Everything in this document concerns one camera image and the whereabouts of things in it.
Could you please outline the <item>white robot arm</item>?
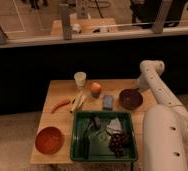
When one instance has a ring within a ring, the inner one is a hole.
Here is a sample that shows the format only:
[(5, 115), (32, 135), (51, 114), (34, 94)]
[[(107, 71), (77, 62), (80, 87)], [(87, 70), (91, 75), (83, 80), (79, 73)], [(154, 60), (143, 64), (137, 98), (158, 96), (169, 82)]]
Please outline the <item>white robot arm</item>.
[(164, 70), (161, 60), (140, 63), (138, 87), (150, 89), (157, 101), (143, 118), (143, 171), (188, 171), (188, 111), (160, 78)]

